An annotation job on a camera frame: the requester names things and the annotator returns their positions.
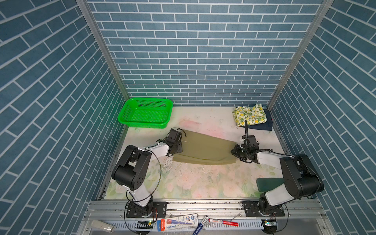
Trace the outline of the olive khaki skirt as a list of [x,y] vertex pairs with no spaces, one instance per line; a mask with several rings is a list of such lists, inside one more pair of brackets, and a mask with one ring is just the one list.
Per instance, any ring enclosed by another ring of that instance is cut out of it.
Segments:
[[188,130],[185,133],[181,140],[182,152],[173,154],[173,161],[199,165],[229,165],[237,161],[231,153],[236,142]]

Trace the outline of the dark blue denim skirt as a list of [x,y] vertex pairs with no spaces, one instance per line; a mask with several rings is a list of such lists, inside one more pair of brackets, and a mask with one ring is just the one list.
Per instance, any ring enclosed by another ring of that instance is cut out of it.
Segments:
[[263,131],[272,131],[273,130],[273,118],[270,110],[264,109],[266,114],[266,122],[261,124],[249,125],[249,129],[254,130],[263,130]]

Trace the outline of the yellow lemon print skirt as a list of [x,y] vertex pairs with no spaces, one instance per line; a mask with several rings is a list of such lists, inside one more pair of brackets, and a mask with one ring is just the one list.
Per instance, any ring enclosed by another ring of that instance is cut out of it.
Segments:
[[261,104],[252,107],[238,106],[233,110],[233,116],[238,127],[247,125],[257,125],[267,122],[265,110]]

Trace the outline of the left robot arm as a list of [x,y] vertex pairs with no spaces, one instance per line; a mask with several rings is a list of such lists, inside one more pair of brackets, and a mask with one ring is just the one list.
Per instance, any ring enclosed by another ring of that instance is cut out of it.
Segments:
[[147,191],[144,181],[151,158],[159,160],[160,157],[182,153],[182,138],[186,136],[184,130],[172,128],[164,139],[157,140],[152,146],[127,146],[112,170],[111,178],[129,191],[135,205],[147,208],[152,203],[152,193]]

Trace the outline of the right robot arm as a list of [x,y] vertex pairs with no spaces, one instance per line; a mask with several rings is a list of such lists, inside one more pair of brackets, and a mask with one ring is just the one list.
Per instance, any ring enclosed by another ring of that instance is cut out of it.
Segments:
[[287,155],[259,148],[255,136],[244,135],[243,144],[235,145],[231,154],[244,163],[268,165],[282,171],[284,182],[261,194],[259,210],[274,209],[284,203],[312,196],[324,190],[324,183],[305,154]]

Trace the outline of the dark green pad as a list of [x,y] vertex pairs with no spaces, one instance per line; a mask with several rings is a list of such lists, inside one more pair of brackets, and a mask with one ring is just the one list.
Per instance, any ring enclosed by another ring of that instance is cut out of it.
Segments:
[[284,183],[283,178],[258,178],[256,184],[259,192],[271,191]]

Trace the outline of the green plastic basket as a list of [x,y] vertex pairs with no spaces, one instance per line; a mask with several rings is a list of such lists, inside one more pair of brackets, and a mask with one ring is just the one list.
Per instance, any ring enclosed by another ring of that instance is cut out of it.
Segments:
[[169,99],[132,98],[125,102],[117,120],[128,127],[164,129],[172,109],[173,102]]

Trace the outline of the toothpaste box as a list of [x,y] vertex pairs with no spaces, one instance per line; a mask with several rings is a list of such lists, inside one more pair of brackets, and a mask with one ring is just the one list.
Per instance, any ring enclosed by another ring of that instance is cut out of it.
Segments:
[[164,218],[157,221],[158,232],[165,232],[170,230],[197,227],[198,214],[186,214],[182,216]]

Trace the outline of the blue marker pen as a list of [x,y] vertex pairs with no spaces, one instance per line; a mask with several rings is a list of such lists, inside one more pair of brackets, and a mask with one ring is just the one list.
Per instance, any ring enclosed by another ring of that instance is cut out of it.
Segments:
[[206,215],[203,217],[203,219],[201,220],[201,222],[199,223],[199,225],[193,232],[193,235],[198,235],[208,222],[209,222],[209,217]]

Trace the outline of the white plastic cup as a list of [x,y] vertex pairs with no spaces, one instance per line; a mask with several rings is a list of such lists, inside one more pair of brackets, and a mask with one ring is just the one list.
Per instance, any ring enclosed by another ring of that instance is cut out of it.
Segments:
[[91,222],[91,227],[105,231],[107,233],[112,233],[115,229],[115,227],[113,225],[110,225],[108,223],[105,223],[105,222],[102,222],[102,221],[99,221],[99,220],[93,220]]

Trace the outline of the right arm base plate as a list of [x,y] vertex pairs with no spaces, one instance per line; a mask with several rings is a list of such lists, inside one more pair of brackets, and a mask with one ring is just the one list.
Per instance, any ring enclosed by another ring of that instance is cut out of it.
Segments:
[[265,200],[251,201],[245,200],[241,203],[245,210],[246,217],[283,217],[285,212],[282,205],[270,206]]

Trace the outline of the aluminium rail frame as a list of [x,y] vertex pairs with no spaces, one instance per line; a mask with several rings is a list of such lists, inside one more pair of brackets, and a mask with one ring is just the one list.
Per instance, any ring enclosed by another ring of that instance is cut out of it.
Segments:
[[[239,228],[255,228],[256,220],[262,220],[260,213],[252,212],[257,209],[255,199],[155,199],[158,218],[170,218],[195,213],[199,219],[204,216],[210,218],[239,222]],[[92,222],[102,221],[115,226],[116,231],[134,229],[134,222],[139,218],[127,217],[125,212],[126,200],[99,200],[91,201],[84,218],[79,226],[79,235],[89,235],[95,230]],[[300,222],[312,222],[321,235],[335,233],[324,209],[318,199],[298,199],[283,206],[284,216],[276,215],[273,218],[280,222],[297,219]]]

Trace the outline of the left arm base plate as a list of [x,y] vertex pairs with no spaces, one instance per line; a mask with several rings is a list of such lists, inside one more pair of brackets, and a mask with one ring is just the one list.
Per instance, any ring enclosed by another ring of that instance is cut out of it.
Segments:
[[129,202],[125,216],[127,218],[148,218],[157,217],[164,218],[167,211],[167,202],[149,201],[145,207],[134,202]]

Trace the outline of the red handled screwdriver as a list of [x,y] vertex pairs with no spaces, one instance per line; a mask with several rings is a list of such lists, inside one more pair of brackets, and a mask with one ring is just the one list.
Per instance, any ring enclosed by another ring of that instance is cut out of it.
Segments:
[[228,225],[228,226],[233,226],[233,227],[239,226],[237,222],[233,222],[233,221],[226,221],[226,220],[220,220],[220,219],[214,219],[214,218],[209,218],[208,221],[210,223],[223,224],[223,225]]

